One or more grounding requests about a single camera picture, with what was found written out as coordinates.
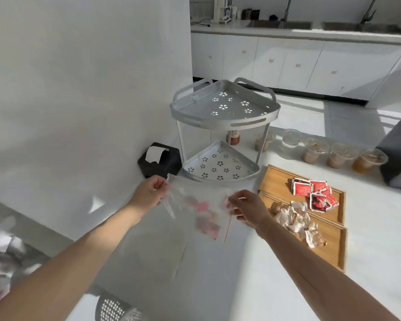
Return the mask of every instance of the plastic bag on floor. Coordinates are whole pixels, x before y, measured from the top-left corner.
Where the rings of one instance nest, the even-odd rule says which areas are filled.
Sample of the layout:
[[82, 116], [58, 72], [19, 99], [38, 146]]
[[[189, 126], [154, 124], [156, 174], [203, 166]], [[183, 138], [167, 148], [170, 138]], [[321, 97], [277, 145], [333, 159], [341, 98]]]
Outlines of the plastic bag on floor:
[[168, 175], [168, 183], [170, 188], [162, 202], [170, 215], [178, 221], [181, 214], [193, 214], [196, 230], [224, 241], [231, 218], [228, 197], [234, 192], [174, 175]]

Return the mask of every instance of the wooden tray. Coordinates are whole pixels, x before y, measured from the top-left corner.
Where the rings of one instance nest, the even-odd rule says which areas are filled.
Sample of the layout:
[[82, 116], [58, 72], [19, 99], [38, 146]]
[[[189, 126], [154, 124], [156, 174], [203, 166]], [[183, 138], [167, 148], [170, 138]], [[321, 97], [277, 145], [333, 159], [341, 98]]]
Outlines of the wooden tray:
[[[267, 208], [270, 208], [274, 202], [285, 202], [264, 192], [260, 192], [259, 196]], [[347, 229], [340, 224], [330, 223], [321, 216], [309, 215], [312, 221], [318, 223], [318, 228], [327, 241], [325, 247], [314, 248], [312, 251], [337, 269], [345, 272]]]
[[[291, 183], [293, 178], [310, 179], [269, 165], [261, 183], [260, 190], [264, 193], [271, 194], [272, 196], [281, 199], [283, 202], [305, 202], [309, 207], [309, 199], [307, 197], [293, 195], [293, 192], [291, 191]], [[331, 189], [333, 190], [333, 196], [336, 197], [339, 205], [328, 210], [324, 214], [309, 210], [309, 215], [317, 215], [343, 226], [345, 224], [346, 193], [334, 187]]]

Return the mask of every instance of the crumpled plastic wrapper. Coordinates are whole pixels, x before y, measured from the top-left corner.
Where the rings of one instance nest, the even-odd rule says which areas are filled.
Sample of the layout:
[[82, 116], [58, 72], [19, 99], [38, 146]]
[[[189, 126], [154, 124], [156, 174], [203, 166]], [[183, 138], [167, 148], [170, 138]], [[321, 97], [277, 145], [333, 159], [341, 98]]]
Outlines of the crumpled plastic wrapper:
[[310, 220], [306, 212], [307, 204], [291, 202], [291, 205], [279, 202], [270, 207], [270, 214], [283, 227], [286, 227], [309, 248], [325, 247], [326, 240], [318, 229], [318, 224]]

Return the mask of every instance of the black baseboard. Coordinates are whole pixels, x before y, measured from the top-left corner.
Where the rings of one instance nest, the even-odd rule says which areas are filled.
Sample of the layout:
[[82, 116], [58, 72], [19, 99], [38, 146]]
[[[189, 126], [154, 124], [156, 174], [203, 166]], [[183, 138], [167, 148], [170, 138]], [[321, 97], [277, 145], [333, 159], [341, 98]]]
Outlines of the black baseboard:
[[[198, 77], [193, 77], [193, 82], [197, 82], [202, 80], [202, 78]], [[250, 90], [255, 90], [255, 91], [261, 91], [257, 88], [254, 88], [252, 86], [246, 85], [241, 83], [241, 86], [250, 89]], [[346, 98], [346, 97], [336, 97], [336, 96], [327, 96], [327, 95], [318, 95], [316, 93], [310, 93], [310, 92], [301, 92], [301, 91], [293, 91], [293, 90], [286, 90], [286, 89], [279, 89], [279, 88], [270, 88], [273, 90], [274, 93], [280, 94], [280, 95], [288, 95], [288, 96], [294, 96], [294, 97], [304, 97], [304, 98], [311, 98], [311, 99], [318, 99], [318, 100], [326, 100], [326, 101], [335, 101], [335, 102], [344, 102], [344, 103], [350, 103], [353, 105], [359, 105], [359, 106], [365, 106], [367, 104], [366, 100], [360, 100], [360, 99], [352, 99], [352, 98]]]

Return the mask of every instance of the person's left hand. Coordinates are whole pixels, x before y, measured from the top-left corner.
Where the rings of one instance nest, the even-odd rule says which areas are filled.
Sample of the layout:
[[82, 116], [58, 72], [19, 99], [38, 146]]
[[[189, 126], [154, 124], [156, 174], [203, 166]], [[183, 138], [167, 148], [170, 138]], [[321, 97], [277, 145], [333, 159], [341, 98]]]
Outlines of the person's left hand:
[[144, 215], [150, 208], [159, 204], [169, 190], [166, 179], [158, 175], [148, 178], [135, 190], [127, 207], [137, 210], [137, 213]]

